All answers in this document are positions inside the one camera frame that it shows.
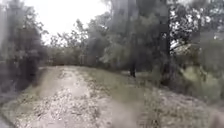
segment overcast sky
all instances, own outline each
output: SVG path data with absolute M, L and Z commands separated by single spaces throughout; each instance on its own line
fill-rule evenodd
M 69 32 L 77 19 L 87 23 L 106 11 L 100 0 L 24 0 L 38 13 L 37 20 L 51 34 Z

